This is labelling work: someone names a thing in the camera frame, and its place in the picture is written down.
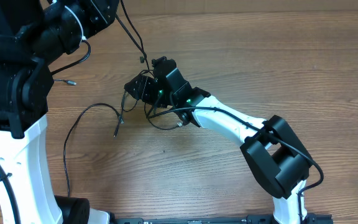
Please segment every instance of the wooden surface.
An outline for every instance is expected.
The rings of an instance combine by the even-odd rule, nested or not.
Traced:
[[[245,114],[284,117],[320,164],[323,184],[306,207],[358,223],[358,11],[134,17],[149,58],[177,61],[193,86]],[[47,154],[53,190],[65,195],[63,142],[93,103],[119,107],[123,86],[145,65],[115,23],[89,40],[86,62],[56,75],[49,96]],[[66,65],[86,46],[50,68]],[[195,126],[159,131],[143,105],[125,114],[117,138],[108,108],[89,110],[67,148],[72,196],[118,217],[240,217],[272,213],[238,147]],[[175,124],[174,116],[156,119]],[[311,169],[308,183],[318,173]]]
[[[124,3],[132,15],[358,10],[358,0],[124,0]]]

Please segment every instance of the black clamp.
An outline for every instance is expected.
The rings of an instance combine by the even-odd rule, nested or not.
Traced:
[[[7,173],[4,175],[0,175],[0,182],[4,181],[5,179],[7,179],[8,177],[12,177],[11,173]]]

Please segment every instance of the wooden table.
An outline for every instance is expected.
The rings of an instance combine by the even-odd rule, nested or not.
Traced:
[[[358,223],[358,11],[133,17],[149,58],[174,58],[193,86],[251,116],[284,117],[325,173],[306,193],[309,212]],[[56,78],[49,96],[47,154],[53,190],[66,195],[63,142],[83,109],[119,108],[123,86],[145,65],[118,23],[89,40],[86,62]],[[51,65],[62,67],[86,46]],[[127,101],[130,107],[133,100]],[[238,147],[185,126],[157,130],[143,104],[117,123],[109,108],[89,110],[67,148],[74,197],[118,217],[241,217],[272,213]],[[175,116],[156,119],[175,124]],[[313,168],[308,183],[318,179]]]

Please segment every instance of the white arm segment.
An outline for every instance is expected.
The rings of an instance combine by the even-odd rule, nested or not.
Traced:
[[[21,223],[63,223],[48,170],[45,150],[47,126],[47,117],[44,115],[24,132],[23,139],[13,139],[9,131],[0,131],[0,165],[5,173],[12,174],[9,181],[19,207]],[[13,224],[11,202],[2,182],[0,206],[4,224]],[[107,224],[109,214],[91,209],[89,220],[89,224]]]
[[[259,129],[263,128],[264,126],[262,124],[262,122],[265,121],[264,119],[253,118],[251,116],[247,116],[246,114],[240,113],[222,104],[214,96],[210,96],[203,99],[200,103],[197,104],[197,106],[221,108]],[[256,131],[254,131],[253,129],[247,128],[245,125],[241,124],[234,118],[222,112],[212,110],[194,110],[193,117],[202,128],[212,129],[219,134],[222,134],[224,137],[234,142],[237,146],[242,146],[246,137],[252,137],[256,134]],[[298,214],[298,198],[296,193],[302,187],[304,187],[305,184],[305,180],[301,181],[292,190],[292,195],[288,199],[273,197],[274,218],[280,224],[300,224]],[[301,199],[301,207],[303,219],[305,219],[307,211],[305,209],[303,197]]]

